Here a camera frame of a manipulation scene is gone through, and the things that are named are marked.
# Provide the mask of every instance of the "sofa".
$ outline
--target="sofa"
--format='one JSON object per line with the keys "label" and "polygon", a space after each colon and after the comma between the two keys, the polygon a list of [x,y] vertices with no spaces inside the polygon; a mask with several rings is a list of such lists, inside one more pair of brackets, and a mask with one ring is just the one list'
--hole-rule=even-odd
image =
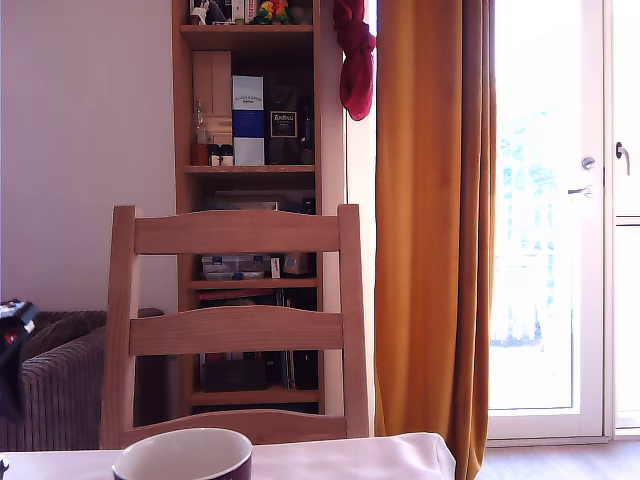
{"label": "sofa", "polygon": [[[157,309],[139,312],[140,317],[161,314]],[[106,318],[104,311],[36,315],[36,328],[23,350],[26,415],[18,424],[0,418],[0,452],[100,448]],[[138,359],[138,425],[166,419],[166,408],[158,401],[166,397],[165,361]],[[153,405],[141,408],[148,398]]]}

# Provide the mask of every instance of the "red cloth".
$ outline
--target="red cloth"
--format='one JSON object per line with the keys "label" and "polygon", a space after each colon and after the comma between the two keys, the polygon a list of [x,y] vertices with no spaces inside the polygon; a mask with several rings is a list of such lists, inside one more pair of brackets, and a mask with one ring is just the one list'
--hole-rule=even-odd
{"label": "red cloth", "polygon": [[373,49],[376,37],[364,22],[365,0],[335,0],[333,28],[346,60],[340,76],[340,101],[354,120],[362,120],[373,102]]}

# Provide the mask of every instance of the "chair post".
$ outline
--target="chair post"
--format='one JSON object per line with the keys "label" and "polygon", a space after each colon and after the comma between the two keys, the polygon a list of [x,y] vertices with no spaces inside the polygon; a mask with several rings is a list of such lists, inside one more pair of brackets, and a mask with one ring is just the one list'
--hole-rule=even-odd
{"label": "chair post", "polygon": [[137,214],[133,206],[113,209],[100,442],[104,449],[122,448],[124,432],[133,428],[135,358],[129,355],[129,324],[138,316]]}
{"label": "chair post", "polygon": [[369,436],[360,215],[358,205],[339,205],[340,303],[342,306],[342,368],[347,437]]}

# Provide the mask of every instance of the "dark red mug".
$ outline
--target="dark red mug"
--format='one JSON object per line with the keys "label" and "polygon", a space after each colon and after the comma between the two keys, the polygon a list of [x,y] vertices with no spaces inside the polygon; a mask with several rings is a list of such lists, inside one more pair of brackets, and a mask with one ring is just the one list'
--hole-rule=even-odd
{"label": "dark red mug", "polygon": [[115,480],[250,480],[251,442],[220,428],[162,433],[134,443],[113,464]]}

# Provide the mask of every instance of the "wooden chair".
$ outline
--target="wooden chair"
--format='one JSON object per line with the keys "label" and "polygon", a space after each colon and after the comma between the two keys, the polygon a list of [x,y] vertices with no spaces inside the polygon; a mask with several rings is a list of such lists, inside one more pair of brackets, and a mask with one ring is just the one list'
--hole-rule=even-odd
{"label": "wooden chair", "polygon": [[[138,218],[136,213],[132,206],[113,211],[102,448],[124,448],[192,427],[229,428],[256,444],[369,435],[357,205],[341,205],[338,216],[209,211]],[[340,252],[341,313],[233,306],[135,318],[138,255],[332,251]],[[343,352],[344,416],[239,410],[133,427],[138,355],[333,349]]]}

